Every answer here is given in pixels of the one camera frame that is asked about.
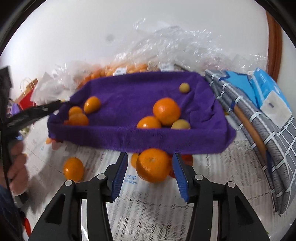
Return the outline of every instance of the red bag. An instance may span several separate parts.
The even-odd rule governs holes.
[[[21,88],[22,95],[19,98],[17,98],[15,101],[20,106],[20,108],[22,110],[27,109],[31,106],[35,106],[35,103],[32,102],[30,99],[31,99],[31,95],[33,93],[33,89],[35,88],[36,84],[38,83],[38,80],[34,79],[31,82],[29,82],[29,81],[27,81],[27,82],[29,84],[27,85],[26,89],[23,91]]]

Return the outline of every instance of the screw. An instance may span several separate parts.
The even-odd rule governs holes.
[[[203,175],[197,174],[195,175],[195,179],[201,181],[203,179]]]
[[[234,182],[228,182],[227,185],[228,185],[230,188],[234,188],[234,187],[235,187],[235,183],[234,183]]]
[[[72,181],[71,180],[67,180],[65,181],[65,186],[71,186],[72,185]]]
[[[97,179],[99,179],[99,180],[103,180],[103,179],[106,178],[106,175],[103,174],[103,173],[101,173],[101,174],[97,175],[96,177],[97,177]]]

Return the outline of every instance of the white wall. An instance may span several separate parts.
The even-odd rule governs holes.
[[[283,50],[281,58],[281,68],[278,77],[278,85],[285,94],[290,104],[292,113],[296,116],[296,48],[289,39],[288,35],[283,33]]]
[[[165,22],[208,30],[221,47],[241,54],[267,55],[265,11],[254,0],[47,0],[11,38],[0,65],[11,65],[14,89],[25,77],[40,78],[55,64],[72,60],[107,62],[136,21]],[[110,35],[114,40],[108,41]]]

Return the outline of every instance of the purple towel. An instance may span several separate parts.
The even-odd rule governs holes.
[[[188,94],[179,91],[183,82],[190,85]],[[71,106],[83,107],[91,96],[97,96],[102,106],[88,115],[89,125],[63,125]],[[140,119],[153,115],[154,103],[164,97],[178,103],[181,119],[190,122],[190,130],[136,128]],[[135,73],[92,80],[57,115],[50,116],[48,130],[49,136],[58,140],[135,153],[148,148],[181,154],[220,153],[236,135],[209,84],[190,72]]]

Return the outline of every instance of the finger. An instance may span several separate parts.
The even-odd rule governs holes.
[[[16,144],[11,148],[11,155],[16,156],[21,154],[24,150],[24,143],[22,141],[17,141]]]
[[[29,175],[26,167],[24,166],[15,176],[10,183],[10,190],[13,191],[15,196],[22,194],[26,191],[29,182]]]
[[[16,156],[15,161],[7,172],[7,177],[9,179],[13,179],[15,175],[19,172],[19,170],[21,170],[25,166],[26,160],[27,158],[24,154]]]

